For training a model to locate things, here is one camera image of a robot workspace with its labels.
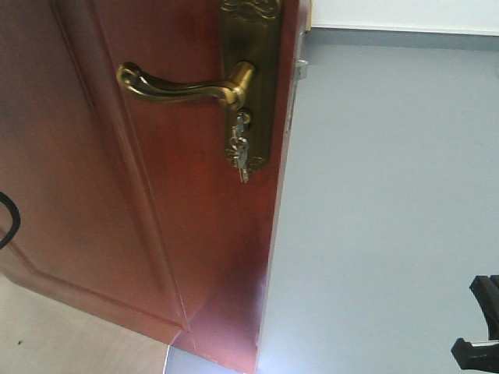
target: red-brown door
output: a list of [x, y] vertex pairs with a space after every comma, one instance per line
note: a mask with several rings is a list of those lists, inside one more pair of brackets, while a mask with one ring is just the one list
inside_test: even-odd
[[[2, 2], [0, 190], [23, 223], [0, 268], [41, 294], [253, 372], [306, 7], [283, 4], [271, 155], [248, 184], [225, 159], [215, 99], [141, 101], [115, 80], [125, 61], [172, 81], [222, 79], [218, 3]], [[0, 214], [0, 230], [9, 225]]]

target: wooden door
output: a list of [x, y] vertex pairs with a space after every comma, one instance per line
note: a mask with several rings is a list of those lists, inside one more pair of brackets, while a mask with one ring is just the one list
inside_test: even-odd
[[222, 78], [218, 0], [2, 2], [0, 189], [23, 217], [2, 272], [253, 372], [306, 12], [284, 2], [271, 157], [244, 185], [216, 100], [139, 101], [115, 81], [124, 61], [173, 81]]

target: floor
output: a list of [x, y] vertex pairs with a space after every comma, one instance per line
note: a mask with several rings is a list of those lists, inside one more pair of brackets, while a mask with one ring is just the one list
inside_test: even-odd
[[1, 374], [162, 374], [167, 350], [0, 274]]

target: brass backplate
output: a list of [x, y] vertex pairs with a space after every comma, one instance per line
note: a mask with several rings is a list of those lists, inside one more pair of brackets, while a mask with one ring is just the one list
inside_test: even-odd
[[[251, 114], [244, 133], [249, 142], [249, 172], [260, 170], [271, 152], [274, 102], [278, 75], [282, 0], [220, 0], [221, 48], [224, 76], [238, 62], [257, 70], [246, 93], [243, 111]], [[238, 111], [226, 110], [225, 155], [232, 164], [229, 140]]]

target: wall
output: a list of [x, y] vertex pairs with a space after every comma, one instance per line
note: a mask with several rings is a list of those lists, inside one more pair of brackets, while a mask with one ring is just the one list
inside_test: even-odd
[[497, 0], [313, 0], [313, 25], [499, 35]]
[[455, 339], [487, 339], [468, 286], [499, 273], [499, 46], [421, 37], [441, 48], [306, 41], [261, 374], [459, 373]]

